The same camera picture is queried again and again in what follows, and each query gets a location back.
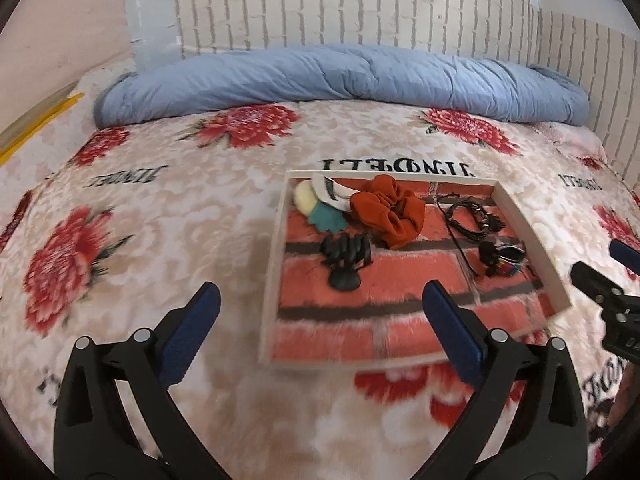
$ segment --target orange scrunchie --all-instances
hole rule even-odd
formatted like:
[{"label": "orange scrunchie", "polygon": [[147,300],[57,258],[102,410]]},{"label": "orange scrunchie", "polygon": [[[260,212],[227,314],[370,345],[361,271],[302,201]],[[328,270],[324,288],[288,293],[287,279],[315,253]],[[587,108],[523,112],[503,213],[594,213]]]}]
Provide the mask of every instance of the orange scrunchie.
[{"label": "orange scrunchie", "polygon": [[383,174],[351,195],[351,215],[376,231],[390,249],[397,249],[422,231],[424,202],[392,176]]}]

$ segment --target yellow tape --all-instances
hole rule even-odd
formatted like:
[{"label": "yellow tape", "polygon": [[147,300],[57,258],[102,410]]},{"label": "yellow tape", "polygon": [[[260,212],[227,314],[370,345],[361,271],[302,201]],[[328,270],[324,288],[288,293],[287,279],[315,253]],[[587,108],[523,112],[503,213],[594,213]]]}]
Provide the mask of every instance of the yellow tape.
[{"label": "yellow tape", "polygon": [[39,132],[47,123],[58,117],[62,112],[69,110],[81,98],[84,97],[83,92],[72,95],[68,99],[62,101],[59,105],[54,106],[51,110],[44,112],[40,117],[33,121],[30,126],[25,129],[24,133],[18,136],[12,144],[0,153],[0,166],[2,166],[27,140],[31,139]]}]

